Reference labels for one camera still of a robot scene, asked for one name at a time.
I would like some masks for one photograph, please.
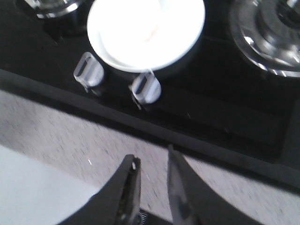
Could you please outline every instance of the granite countertop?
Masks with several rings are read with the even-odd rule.
[[[167,149],[0,90],[0,144],[98,188],[126,154],[142,161],[141,207],[171,220]],[[300,196],[187,157],[224,199],[266,225],[298,225]]]

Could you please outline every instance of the gas burner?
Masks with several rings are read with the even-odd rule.
[[[300,2],[236,0],[233,39],[244,55],[276,75],[300,77]]]
[[[57,18],[75,11],[84,0],[33,0],[40,19]]]

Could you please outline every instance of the gas stove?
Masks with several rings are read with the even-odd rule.
[[[300,188],[299,67],[280,61],[290,52],[265,57],[266,50],[253,44],[261,39],[237,32],[240,17],[233,10],[244,10],[239,1],[204,0],[205,23],[195,45],[154,71],[161,95],[152,104],[138,101],[129,88],[139,74],[107,65],[91,47],[86,21],[92,1],[76,1],[74,11],[48,19],[39,19],[41,9],[23,0],[1,2],[2,88],[54,99],[69,113],[85,111],[89,119],[105,118],[195,157]],[[93,87],[74,78],[86,52],[104,71]]]

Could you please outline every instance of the white surface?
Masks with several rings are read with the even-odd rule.
[[[54,225],[98,188],[0,145],[0,225]]]
[[[0,90],[0,144],[101,188],[126,154],[142,161],[141,206],[171,220],[167,150]],[[265,225],[299,225],[300,197],[188,158],[223,198]]]
[[[28,5],[30,5],[31,7],[35,7],[37,4],[34,2],[34,0],[25,0],[25,2],[28,3]]]
[[[96,0],[87,30],[104,62],[141,72],[166,67],[186,54],[204,19],[203,0]]]

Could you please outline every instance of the speckled countertop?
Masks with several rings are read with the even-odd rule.
[[[133,153],[142,160],[141,206],[172,218],[165,148],[2,90],[0,144],[99,188],[124,156]],[[217,193],[252,218],[266,225],[300,224],[300,196],[187,159]]]

